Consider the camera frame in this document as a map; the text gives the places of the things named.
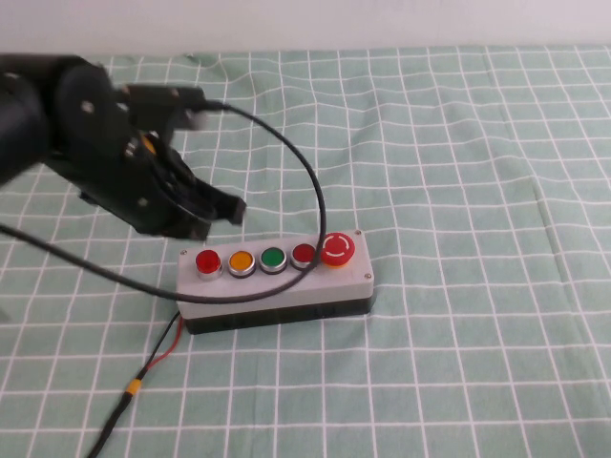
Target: emergency stop button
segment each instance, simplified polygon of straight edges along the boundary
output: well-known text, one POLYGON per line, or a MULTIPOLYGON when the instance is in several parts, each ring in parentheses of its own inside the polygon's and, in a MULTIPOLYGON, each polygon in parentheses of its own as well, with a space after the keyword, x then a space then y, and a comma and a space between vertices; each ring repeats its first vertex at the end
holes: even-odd
POLYGON ((354 255, 354 241, 339 232, 327 234, 323 244, 321 261, 331 267, 340 267, 346 264, 354 255))

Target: screw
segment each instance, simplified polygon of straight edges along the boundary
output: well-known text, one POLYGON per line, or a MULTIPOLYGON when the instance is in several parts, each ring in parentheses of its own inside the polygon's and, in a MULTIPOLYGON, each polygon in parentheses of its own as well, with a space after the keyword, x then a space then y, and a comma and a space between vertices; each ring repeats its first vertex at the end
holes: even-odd
POLYGON ((94 104, 88 100, 83 100, 83 103, 80 104, 80 108, 83 112, 91 114, 95 111, 94 104))

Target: green button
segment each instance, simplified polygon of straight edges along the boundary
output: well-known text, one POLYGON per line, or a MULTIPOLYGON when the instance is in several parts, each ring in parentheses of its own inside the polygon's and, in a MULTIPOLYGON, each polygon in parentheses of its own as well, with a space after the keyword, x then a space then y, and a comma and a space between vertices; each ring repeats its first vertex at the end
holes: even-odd
POLYGON ((267 248, 261 255, 261 262, 269 267, 278 267, 286 259, 284 251, 280 248, 267 248))

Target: yellow button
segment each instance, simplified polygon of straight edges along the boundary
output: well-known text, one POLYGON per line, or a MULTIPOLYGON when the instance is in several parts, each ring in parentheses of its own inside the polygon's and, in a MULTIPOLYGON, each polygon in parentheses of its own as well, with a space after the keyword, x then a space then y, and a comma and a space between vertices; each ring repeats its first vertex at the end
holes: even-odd
POLYGON ((237 251, 229 259, 229 272, 234 277, 248 277, 255 271, 255 258, 247 251, 237 251))

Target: red wire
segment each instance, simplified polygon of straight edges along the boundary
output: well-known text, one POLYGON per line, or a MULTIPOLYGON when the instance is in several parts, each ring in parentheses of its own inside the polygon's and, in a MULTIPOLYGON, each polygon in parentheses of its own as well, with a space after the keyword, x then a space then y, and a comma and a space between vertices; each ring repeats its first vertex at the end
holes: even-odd
POLYGON ((163 360, 165 357, 167 357, 170 353, 174 351, 174 349, 176 348, 176 345, 179 344, 181 333, 182 333, 182 317, 179 318, 179 327, 176 331, 176 337, 174 338, 174 341, 172 342, 172 346, 170 346, 170 348, 168 348, 165 351, 165 353, 163 353, 161 356, 156 357, 149 365, 147 365, 146 366, 147 369, 151 369, 151 367, 153 367, 155 364, 163 360))

